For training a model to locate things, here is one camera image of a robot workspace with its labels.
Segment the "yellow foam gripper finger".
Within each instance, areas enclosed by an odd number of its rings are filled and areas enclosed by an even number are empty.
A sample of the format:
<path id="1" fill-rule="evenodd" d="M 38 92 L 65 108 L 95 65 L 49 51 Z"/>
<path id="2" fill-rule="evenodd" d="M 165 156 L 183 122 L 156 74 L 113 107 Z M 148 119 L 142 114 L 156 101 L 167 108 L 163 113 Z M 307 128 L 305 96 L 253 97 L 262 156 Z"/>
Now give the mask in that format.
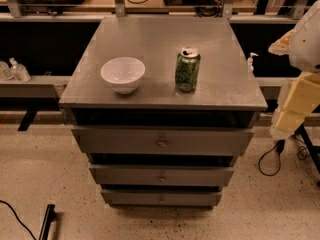
<path id="1" fill-rule="evenodd" d="M 290 52 L 290 43 L 293 33 L 294 30 L 290 30 L 285 33 L 281 38 L 269 46 L 268 52 L 278 56 L 288 55 Z"/>
<path id="2" fill-rule="evenodd" d="M 286 80 L 277 104 L 270 134 L 275 140 L 285 140 L 320 105 L 320 75 L 303 72 L 294 80 Z"/>

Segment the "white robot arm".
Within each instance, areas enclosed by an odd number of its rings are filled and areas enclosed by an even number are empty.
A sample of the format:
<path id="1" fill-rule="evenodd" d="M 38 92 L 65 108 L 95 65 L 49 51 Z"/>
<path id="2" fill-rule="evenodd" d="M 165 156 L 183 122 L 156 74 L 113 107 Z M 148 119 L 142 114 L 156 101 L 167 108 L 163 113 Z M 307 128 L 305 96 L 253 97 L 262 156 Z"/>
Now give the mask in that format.
<path id="1" fill-rule="evenodd" d="M 268 48 L 275 55 L 288 55 L 290 64 L 301 71 L 286 80 L 280 89 L 270 134 L 285 140 L 320 105 L 320 0 L 317 0 L 295 27 Z"/>

